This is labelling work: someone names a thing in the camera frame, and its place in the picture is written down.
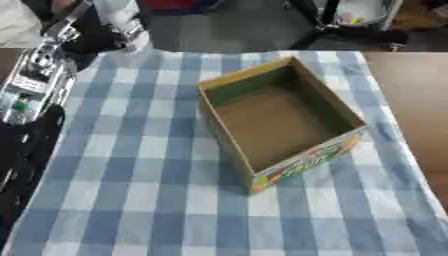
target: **box wall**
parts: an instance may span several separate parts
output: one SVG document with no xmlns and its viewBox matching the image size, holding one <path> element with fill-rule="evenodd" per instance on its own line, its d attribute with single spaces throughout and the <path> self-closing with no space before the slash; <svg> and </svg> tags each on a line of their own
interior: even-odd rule
<svg viewBox="0 0 448 256">
<path fill-rule="evenodd" d="M 260 192 L 283 178 L 316 167 L 350 151 L 358 143 L 365 130 L 366 127 L 361 127 L 353 132 L 343 134 L 257 173 L 252 181 L 251 192 Z"/>
<path fill-rule="evenodd" d="M 248 166 L 247 160 L 244 159 L 244 156 L 240 153 L 240 150 L 235 145 L 233 139 L 223 129 L 223 125 L 214 113 L 212 106 L 204 97 L 205 94 L 200 88 L 198 91 L 198 106 L 203 115 L 203 120 L 207 123 L 209 129 L 215 135 L 221 148 L 223 148 L 224 151 L 230 156 L 232 164 L 235 167 L 235 171 L 240 177 L 246 190 L 249 191 L 252 186 L 253 171 Z"/>
</svg>

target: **wooden table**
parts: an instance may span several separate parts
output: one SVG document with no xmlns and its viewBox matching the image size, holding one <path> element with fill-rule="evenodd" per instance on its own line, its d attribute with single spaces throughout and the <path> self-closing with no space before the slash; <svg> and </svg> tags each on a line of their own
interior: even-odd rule
<svg viewBox="0 0 448 256">
<path fill-rule="evenodd" d="M 448 53 L 365 53 L 411 151 L 448 211 Z"/>
</svg>

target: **floor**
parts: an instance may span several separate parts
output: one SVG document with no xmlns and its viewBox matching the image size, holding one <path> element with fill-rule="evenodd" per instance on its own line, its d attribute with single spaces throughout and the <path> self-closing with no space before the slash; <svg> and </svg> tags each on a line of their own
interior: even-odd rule
<svg viewBox="0 0 448 256">
<path fill-rule="evenodd" d="M 189 52 L 262 52 L 284 50 L 310 26 L 282 0 L 226 0 L 209 15 L 154 17 L 156 48 Z M 363 50 L 365 46 L 319 40 L 313 50 Z M 404 51 L 448 51 L 448 29 L 410 33 Z"/>
</svg>

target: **checkered cloth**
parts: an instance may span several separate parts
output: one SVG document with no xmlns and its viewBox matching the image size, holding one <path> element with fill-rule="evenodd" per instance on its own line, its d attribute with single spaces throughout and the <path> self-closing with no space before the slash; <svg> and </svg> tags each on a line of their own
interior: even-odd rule
<svg viewBox="0 0 448 256">
<path fill-rule="evenodd" d="M 288 55 L 370 130 L 353 152 L 247 197 L 195 84 Z M 6 255 L 448 255 L 446 216 L 360 53 L 155 51 L 139 69 L 102 57 L 67 112 Z"/>
</svg>

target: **chair leg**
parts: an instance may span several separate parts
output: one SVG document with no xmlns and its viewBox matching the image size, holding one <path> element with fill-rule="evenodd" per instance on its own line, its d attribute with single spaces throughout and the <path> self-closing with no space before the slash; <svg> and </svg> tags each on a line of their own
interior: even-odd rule
<svg viewBox="0 0 448 256">
<path fill-rule="evenodd" d="M 313 44 L 319 37 L 324 34 L 322 31 L 313 30 L 308 32 L 304 37 L 296 41 L 291 47 L 290 50 L 306 50 Z"/>
</svg>

